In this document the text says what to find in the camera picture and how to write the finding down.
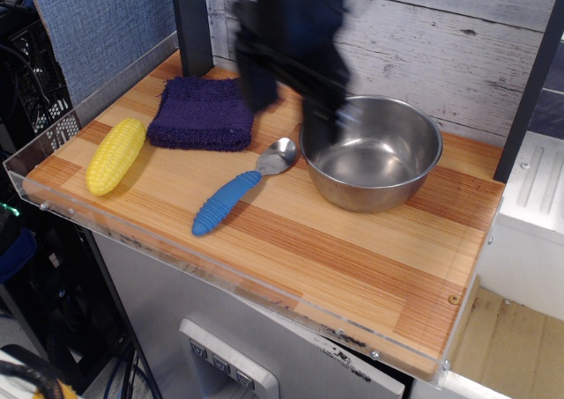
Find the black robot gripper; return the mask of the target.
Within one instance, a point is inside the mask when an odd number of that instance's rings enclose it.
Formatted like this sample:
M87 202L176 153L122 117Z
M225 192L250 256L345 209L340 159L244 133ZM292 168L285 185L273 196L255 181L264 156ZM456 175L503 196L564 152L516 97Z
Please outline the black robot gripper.
M335 144L353 123L344 102L350 72L334 43L344 0L237 0L233 12L241 96L250 111L273 104L283 83L304 97L306 147Z

